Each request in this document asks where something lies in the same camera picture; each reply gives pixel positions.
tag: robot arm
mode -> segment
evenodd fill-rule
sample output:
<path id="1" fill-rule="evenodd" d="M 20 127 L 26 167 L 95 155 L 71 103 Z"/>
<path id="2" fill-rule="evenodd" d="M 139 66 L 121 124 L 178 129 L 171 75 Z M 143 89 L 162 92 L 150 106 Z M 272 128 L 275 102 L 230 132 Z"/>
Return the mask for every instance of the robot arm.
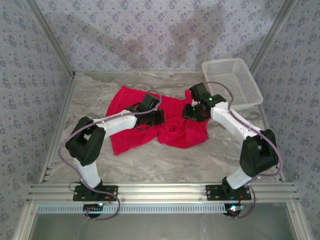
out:
<path id="1" fill-rule="evenodd" d="M 185 106 L 182 117 L 197 122 L 211 118 L 223 125 L 242 144 L 240 167 L 222 180 L 226 195 L 278 164 L 277 155 L 272 147 L 250 129 L 257 130 L 276 145 L 275 135 L 271 130 L 262 131 L 232 110 L 238 119 L 249 126 L 244 127 L 230 114 L 226 100 L 219 94 L 211 96 L 203 83 L 191 87 L 190 91 L 194 104 Z"/>
<path id="2" fill-rule="evenodd" d="M 80 119 L 72 133 L 88 124 L 102 121 L 102 123 L 81 131 L 65 145 L 81 172 L 83 180 L 91 188 L 102 185 L 96 160 L 100 154 L 104 139 L 123 130 L 132 129 L 143 124 L 151 127 L 164 123 L 163 110 L 154 110 L 146 114 L 125 115 L 127 113 L 143 113 L 152 110 L 158 103 L 159 100 L 157 98 L 147 94 L 141 103 L 136 103 L 115 115 L 100 119 L 90 119 L 85 116 Z"/>

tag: aluminum rail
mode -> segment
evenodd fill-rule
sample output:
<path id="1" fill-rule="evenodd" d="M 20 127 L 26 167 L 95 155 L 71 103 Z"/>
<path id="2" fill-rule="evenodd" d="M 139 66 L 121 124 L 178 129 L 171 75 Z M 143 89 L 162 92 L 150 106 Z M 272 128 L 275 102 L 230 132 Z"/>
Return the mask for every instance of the aluminum rail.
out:
<path id="1" fill-rule="evenodd" d="M 207 201 L 203 194 L 206 185 L 220 183 L 104 183 L 117 185 L 118 197 L 128 204 L 203 204 L 234 203 L 235 201 Z M 293 182 L 252 183 L 257 203 L 298 202 L 297 188 Z M 73 201 L 74 193 L 66 183 L 33 184 L 27 196 L 27 203 L 34 204 L 79 204 Z"/>

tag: white cable tray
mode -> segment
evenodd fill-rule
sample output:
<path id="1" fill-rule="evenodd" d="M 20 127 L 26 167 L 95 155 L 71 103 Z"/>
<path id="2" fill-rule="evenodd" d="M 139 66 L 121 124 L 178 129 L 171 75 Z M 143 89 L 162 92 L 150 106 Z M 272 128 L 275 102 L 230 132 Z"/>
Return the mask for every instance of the white cable tray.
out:
<path id="1" fill-rule="evenodd" d="M 40 204 L 38 214 L 83 214 L 83 204 Z M 113 214 L 117 204 L 105 205 L 95 214 Z M 221 214 L 226 213 L 224 203 L 204 204 L 122 204 L 119 214 Z"/>

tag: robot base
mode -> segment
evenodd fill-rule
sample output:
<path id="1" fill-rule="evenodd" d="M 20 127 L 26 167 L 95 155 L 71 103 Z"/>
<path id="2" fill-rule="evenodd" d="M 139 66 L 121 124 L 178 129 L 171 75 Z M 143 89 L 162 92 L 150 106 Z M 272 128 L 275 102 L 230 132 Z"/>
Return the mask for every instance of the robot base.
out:
<path id="1" fill-rule="evenodd" d="M 118 186 L 116 185 L 102 185 L 102 182 L 95 187 L 96 190 L 112 193 L 118 196 Z M 117 201 L 113 196 L 96 193 L 86 188 L 82 183 L 74 189 L 73 201 L 75 202 L 115 202 Z"/>
<path id="2" fill-rule="evenodd" d="M 250 189 L 248 187 L 239 187 L 232 189 L 229 185 L 206 185 L 206 199 L 208 201 L 244 201 L 251 200 Z"/>

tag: glass panel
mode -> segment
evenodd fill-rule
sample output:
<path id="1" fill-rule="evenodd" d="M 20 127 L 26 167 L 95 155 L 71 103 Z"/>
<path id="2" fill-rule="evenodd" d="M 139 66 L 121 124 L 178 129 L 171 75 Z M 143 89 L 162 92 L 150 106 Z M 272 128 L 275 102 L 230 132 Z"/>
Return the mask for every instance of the glass panel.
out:
<path id="1" fill-rule="evenodd" d="M 287 205 L 258 204 L 244 219 L 223 214 L 38 214 L 30 240 L 294 240 Z"/>

